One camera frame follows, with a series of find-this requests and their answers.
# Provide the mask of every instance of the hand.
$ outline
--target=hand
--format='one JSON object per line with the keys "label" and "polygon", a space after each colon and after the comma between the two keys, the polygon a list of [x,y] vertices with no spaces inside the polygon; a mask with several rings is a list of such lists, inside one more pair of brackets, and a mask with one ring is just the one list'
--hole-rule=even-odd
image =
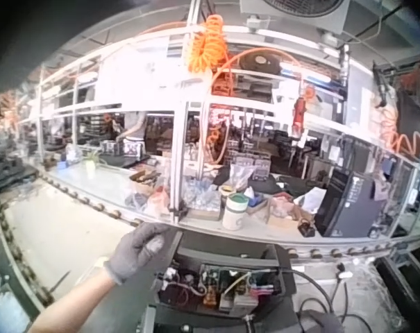
{"label": "hand", "polygon": [[165,239],[162,233],[168,229],[168,225],[162,223],[145,222],[124,235],[114,254],[104,264],[111,278],[117,284],[123,284],[139,268],[148,264],[163,247]]}

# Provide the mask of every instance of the forearm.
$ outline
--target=forearm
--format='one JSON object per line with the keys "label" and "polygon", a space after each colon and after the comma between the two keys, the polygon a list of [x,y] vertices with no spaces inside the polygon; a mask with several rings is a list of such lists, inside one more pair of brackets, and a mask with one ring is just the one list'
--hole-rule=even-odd
{"label": "forearm", "polygon": [[121,135],[122,135],[122,137],[127,137],[127,136],[133,134],[134,132],[137,132],[140,128],[142,128],[142,126],[143,126],[143,123],[137,123],[133,127],[131,127],[130,129],[124,131]]}
{"label": "forearm", "polygon": [[37,317],[29,332],[70,333],[79,331],[92,310],[114,286],[114,281],[102,270],[44,310]]}

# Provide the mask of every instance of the green lid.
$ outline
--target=green lid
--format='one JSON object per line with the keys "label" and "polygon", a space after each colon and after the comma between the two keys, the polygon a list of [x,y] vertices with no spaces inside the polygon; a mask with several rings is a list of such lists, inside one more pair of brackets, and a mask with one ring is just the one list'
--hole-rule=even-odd
{"label": "green lid", "polygon": [[249,199],[242,193],[234,193],[229,196],[229,198],[235,203],[248,203]]}

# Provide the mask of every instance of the black case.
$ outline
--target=black case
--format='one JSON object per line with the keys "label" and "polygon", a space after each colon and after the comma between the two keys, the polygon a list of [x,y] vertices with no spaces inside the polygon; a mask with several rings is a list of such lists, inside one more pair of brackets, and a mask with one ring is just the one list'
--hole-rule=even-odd
{"label": "black case", "polygon": [[373,199],[373,178],[335,169],[314,224],[324,237],[368,237],[385,200]]}

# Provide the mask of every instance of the gray glove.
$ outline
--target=gray glove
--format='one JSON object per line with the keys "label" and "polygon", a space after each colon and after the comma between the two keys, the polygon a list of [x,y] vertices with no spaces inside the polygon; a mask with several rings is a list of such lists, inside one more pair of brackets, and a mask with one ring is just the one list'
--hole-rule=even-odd
{"label": "gray glove", "polygon": [[117,284],[123,284],[145,266],[163,247],[165,239],[162,233],[168,229],[169,226],[163,223],[145,222],[124,235],[104,264],[111,278]]}
{"label": "gray glove", "polygon": [[334,314],[325,314],[315,310],[305,310],[301,312],[302,323],[308,321],[312,322],[307,323],[308,325],[303,325],[304,327],[310,326],[309,329],[306,329],[306,333],[344,333],[344,328],[342,327],[341,321]]}

